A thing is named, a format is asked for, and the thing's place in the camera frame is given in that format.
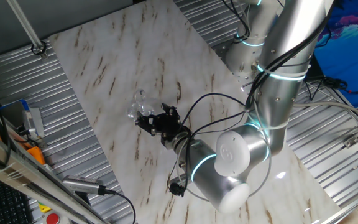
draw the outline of metal sheet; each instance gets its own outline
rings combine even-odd
[[[311,84],[312,94],[317,84]],[[304,86],[296,102],[309,102],[308,97]],[[340,100],[322,88],[313,101]],[[357,132],[351,114],[333,106],[294,108],[288,125],[287,143],[339,206],[358,193],[358,144],[349,149],[344,145]]]
[[[121,191],[114,172],[48,40],[48,60],[42,61],[30,46],[0,56],[0,102],[5,105],[25,99],[39,107],[44,123],[47,148],[45,160],[57,176],[81,175],[99,178],[110,189]],[[106,220],[129,223],[132,210],[118,196],[89,197],[92,207]],[[41,212],[29,199],[36,223]]]
[[[236,34],[239,20],[221,0],[176,0],[191,25],[210,46],[231,40]]]

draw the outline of metal rod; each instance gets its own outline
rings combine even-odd
[[[0,141],[0,161],[2,162],[5,157],[6,145]],[[77,195],[61,188],[61,186],[64,186],[60,180],[49,174],[48,170],[36,162],[28,152],[20,149],[19,146],[17,146],[16,152],[11,151],[7,168],[0,170],[0,181],[42,202],[46,206],[62,212],[77,223],[87,224],[84,217],[93,223],[106,223],[99,214]],[[46,193],[33,188],[33,186],[38,186]]]
[[[22,9],[20,8],[20,5],[16,0],[7,0],[7,3],[10,5],[17,19],[22,24],[23,29],[29,36],[32,44],[34,44],[34,47],[40,52],[44,48],[44,45],[41,43],[41,40],[38,38],[30,22],[27,20]]]
[[[353,210],[355,210],[358,206],[358,198],[354,200],[349,205],[342,208],[339,212],[335,213],[333,216],[325,220],[322,224],[337,224],[339,223],[343,218],[348,216]]]

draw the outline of emergency stop button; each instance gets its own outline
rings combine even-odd
[[[52,213],[47,217],[47,224],[59,224],[60,218],[57,214]]]

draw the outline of white marble board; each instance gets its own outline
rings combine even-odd
[[[182,117],[205,93],[246,98],[238,80],[171,0],[136,4],[55,34],[50,41],[140,224],[317,224],[339,211],[287,145],[273,158],[262,190],[231,215],[218,213],[190,194],[181,198],[167,191],[175,154],[126,117],[136,89],[176,106]],[[186,125],[195,130],[240,110],[233,101],[209,97]],[[218,135],[200,138],[214,149]],[[266,170],[264,162],[252,171],[251,190],[259,186]]]

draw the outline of blue fabric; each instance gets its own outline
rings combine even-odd
[[[347,82],[348,90],[358,91],[358,0],[343,0],[342,6],[344,9],[335,8],[328,23],[333,36],[326,46],[315,50],[315,55],[326,76],[340,78]],[[327,38],[325,30],[317,45]],[[358,95],[342,93],[358,107]]]

